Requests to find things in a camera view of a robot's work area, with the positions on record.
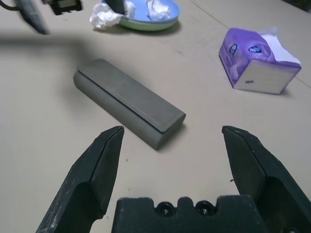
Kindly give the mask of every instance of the plate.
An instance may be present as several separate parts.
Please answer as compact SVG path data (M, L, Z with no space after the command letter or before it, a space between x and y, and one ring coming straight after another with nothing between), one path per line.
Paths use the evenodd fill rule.
M160 0L170 8L171 18L163 21L152 21L148 17L146 0L130 0L136 7L134 18L122 17L120 25L139 31L160 31L176 23L180 14L179 6L173 0Z

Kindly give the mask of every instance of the tissue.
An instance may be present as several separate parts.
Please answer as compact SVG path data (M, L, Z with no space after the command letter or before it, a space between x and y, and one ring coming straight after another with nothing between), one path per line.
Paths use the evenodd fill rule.
M135 5L131 1L124 2L124 8L126 11L126 17L133 18L135 15ZM93 8L93 14L89 21L94 28L99 30L105 30L120 22L121 17L124 15L115 13L107 3L98 3Z
M152 21L163 21L171 18L170 8L159 0L146 0L148 17Z
M241 90L279 94L301 70L273 33L230 28L219 57L232 87Z

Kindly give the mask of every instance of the table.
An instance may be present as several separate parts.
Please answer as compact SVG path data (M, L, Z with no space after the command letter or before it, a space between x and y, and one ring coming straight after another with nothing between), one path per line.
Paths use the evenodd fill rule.
M0 9L0 224L3 232L35 232L75 160L102 131L119 125L77 90L77 65L102 57L187 114L178 135L155 151L125 129L107 215L92 233L110 232L120 197L155 205L189 196L194 203L238 191L223 125L256 135L311 198L311 15L279 0L177 0L182 14L168 32L115 28L94 32L97 1L53 16L38 6L52 35L39 36L16 13ZM218 57L229 27L278 26L283 46L302 70L281 95L232 89Z

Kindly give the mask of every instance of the screw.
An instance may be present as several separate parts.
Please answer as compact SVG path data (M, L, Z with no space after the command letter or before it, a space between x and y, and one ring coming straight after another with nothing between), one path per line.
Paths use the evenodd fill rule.
M211 216L216 213L215 207L206 200L199 201L195 206L195 210L203 216Z
M175 208L169 202L161 202L155 209L155 211L164 217L170 217L175 214Z

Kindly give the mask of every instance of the white tissue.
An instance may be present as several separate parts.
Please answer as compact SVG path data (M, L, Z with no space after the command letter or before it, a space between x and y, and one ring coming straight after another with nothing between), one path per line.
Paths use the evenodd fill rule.
M278 62L294 62L300 64L300 61L297 58L292 56L286 49L281 46L276 36L278 33L278 27L265 28L258 33L267 41L271 51L273 52L275 60Z
M294 62L300 64L300 61L297 58L292 56L286 49L281 46L276 35L262 34L261 37L267 41L271 51L273 52L274 58L278 62Z
M133 18L135 15L135 5L131 1L124 2L126 16ZM123 15L115 13L107 3L98 3L93 8L93 14L89 18L90 23L100 30L116 25L120 22Z
M146 0L148 16L152 21L162 21L171 18L170 8L160 0Z

